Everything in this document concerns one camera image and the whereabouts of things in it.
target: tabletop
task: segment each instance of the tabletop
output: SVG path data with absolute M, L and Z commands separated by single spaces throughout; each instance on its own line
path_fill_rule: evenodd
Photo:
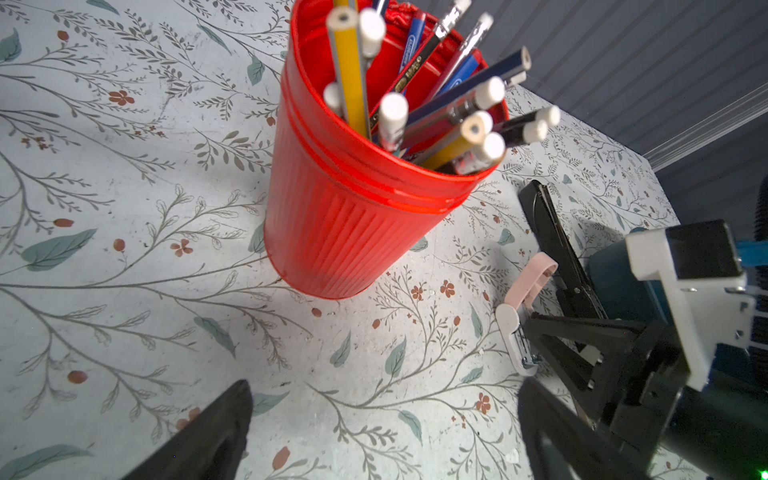
M 0 0 L 0 480 L 120 478 L 243 378 L 239 480 L 531 477 L 492 313 L 538 251 L 517 192 L 587 258 L 677 222 L 657 178 L 566 114 L 368 290 L 298 293 L 262 229 L 291 6 Z

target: table surface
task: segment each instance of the table surface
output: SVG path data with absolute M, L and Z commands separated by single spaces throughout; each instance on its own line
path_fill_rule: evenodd
M 290 7 L 0 0 L 0 479 L 120 478 L 242 378 L 238 479 L 531 477 L 492 315 L 538 251 L 516 192 L 586 258 L 677 222 L 657 178 L 565 115 L 367 291 L 298 293 L 260 227 Z

